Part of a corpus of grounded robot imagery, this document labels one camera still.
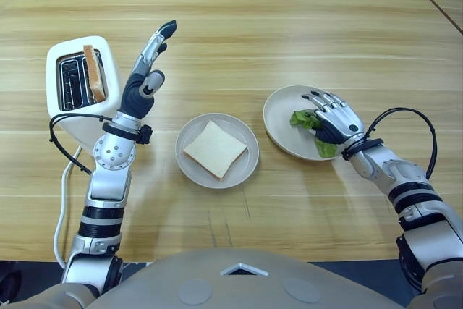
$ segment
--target white plate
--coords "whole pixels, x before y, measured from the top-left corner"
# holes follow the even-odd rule
[[[209,121],[247,145],[247,149],[233,162],[222,180],[217,180],[198,162],[187,156],[183,149],[203,130]],[[175,144],[175,156],[182,172],[193,182],[208,188],[229,188],[245,181],[259,161],[259,144],[252,130],[241,120],[227,114],[203,114],[186,123]]]
[[[317,88],[300,85],[276,90],[263,106],[263,121],[270,139],[287,153],[303,159],[326,161],[332,158],[321,158],[318,155],[315,137],[304,127],[289,124],[293,111],[315,109],[312,102],[301,97],[311,91],[323,93]]]

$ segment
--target lettuce leaf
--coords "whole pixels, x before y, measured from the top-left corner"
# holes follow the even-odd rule
[[[289,119],[289,123],[291,126],[303,126],[306,130],[311,128],[320,129],[322,127],[320,120],[316,117],[313,110],[294,111],[291,119]],[[317,137],[314,138],[318,155],[321,158],[332,158],[336,155],[336,145],[325,143]]]

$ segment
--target bread slice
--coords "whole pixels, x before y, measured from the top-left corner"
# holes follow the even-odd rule
[[[222,179],[247,146],[209,121],[204,130],[183,150],[206,168],[216,179]]]
[[[84,55],[87,61],[88,71],[88,82],[90,83],[90,89],[93,93],[93,97],[97,103],[106,100],[103,88],[103,78],[100,73],[100,64],[98,57],[95,54],[95,50],[91,45],[84,45]]]

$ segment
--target plate rim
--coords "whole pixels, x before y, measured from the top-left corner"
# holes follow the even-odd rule
[[[306,161],[331,161],[335,158],[338,158],[339,156],[334,156],[334,157],[330,157],[330,158],[308,158],[308,157],[305,157],[305,156],[302,156],[298,153],[295,153],[294,151],[291,151],[289,150],[288,148],[286,148],[283,144],[280,144],[278,141],[276,141],[276,139],[273,137],[273,135],[270,133],[270,131],[268,130],[268,127],[267,127],[267,122],[266,122],[266,106],[267,106],[267,103],[270,101],[270,99],[272,98],[272,96],[276,93],[278,93],[279,91],[281,90],[284,90],[284,89],[287,89],[287,88],[297,88],[297,87],[301,87],[301,88],[311,88],[311,89],[314,89],[314,90],[320,90],[320,88],[316,88],[316,87],[313,87],[313,86],[309,86],[309,85],[286,85],[286,86],[283,86],[283,87],[280,87],[278,89],[276,89],[274,92],[272,92],[266,99],[266,102],[263,104],[263,110],[262,110],[262,118],[263,118],[263,124],[264,124],[264,127],[266,128],[266,133],[268,135],[268,137],[273,141],[273,143],[275,145],[277,145],[280,149],[282,149],[284,152],[294,156],[294,157],[297,157],[297,158],[300,158],[300,159],[304,159]]]
[[[207,184],[204,184],[204,183],[199,183],[197,180],[193,179],[190,175],[188,175],[187,173],[184,172],[184,169],[182,168],[182,165],[180,164],[180,160],[179,160],[179,154],[177,153],[177,148],[179,146],[179,138],[180,138],[180,135],[182,134],[182,132],[184,131],[184,129],[189,125],[189,124],[192,124],[196,119],[199,119],[201,117],[207,117],[207,116],[215,116],[215,115],[220,115],[222,117],[226,117],[226,118],[230,118],[232,119],[234,122],[238,122],[240,124],[243,124],[245,126],[245,128],[250,132],[250,134],[252,135],[252,140],[254,140],[255,142],[255,148],[256,148],[256,152],[257,152],[257,156],[256,156],[256,160],[255,160],[255,163],[251,166],[251,170],[250,172],[245,175],[245,177],[243,178],[243,180],[233,184],[233,185],[227,185],[227,186],[223,186],[223,187],[212,187],[212,186],[209,186]],[[209,189],[212,189],[212,190],[225,190],[227,188],[231,188],[231,187],[235,187],[237,185],[240,185],[242,184],[244,181],[246,181],[247,179],[249,179],[249,177],[252,175],[252,173],[254,173],[255,169],[257,168],[258,166],[258,163],[259,163],[259,158],[260,158],[260,149],[259,149],[259,142],[258,142],[258,139],[257,137],[255,136],[254,132],[251,130],[251,128],[246,124],[244,123],[241,119],[235,117],[235,116],[232,116],[230,114],[225,114],[225,113],[222,113],[222,112],[208,112],[208,113],[205,113],[205,114],[201,114],[201,115],[197,115],[196,117],[193,117],[190,121],[188,121],[187,123],[185,123],[182,128],[180,128],[180,131],[179,131],[179,134],[177,135],[177,138],[175,140],[175,159],[177,160],[177,165],[179,166],[180,170],[182,171],[183,175],[186,176],[188,179],[190,179],[192,182],[194,182],[196,185],[200,185],[202,187],[206,187],[206,188],[209,188]]]

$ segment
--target toaster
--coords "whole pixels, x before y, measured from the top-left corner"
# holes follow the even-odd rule
[[[83,47],[91,45],[98,60],[101,82],[106,99],[98,102],[90,88],[87,62]],[[121,100],[119,68],[108,42],[100,36],[87,36],[58,43],[50,48],[46,58],[46,102],[48,114],[96,114],[113,117]],[[69,117],[58,125],[79,145],[93,155],[96,140],[104,134],[98,119]]]

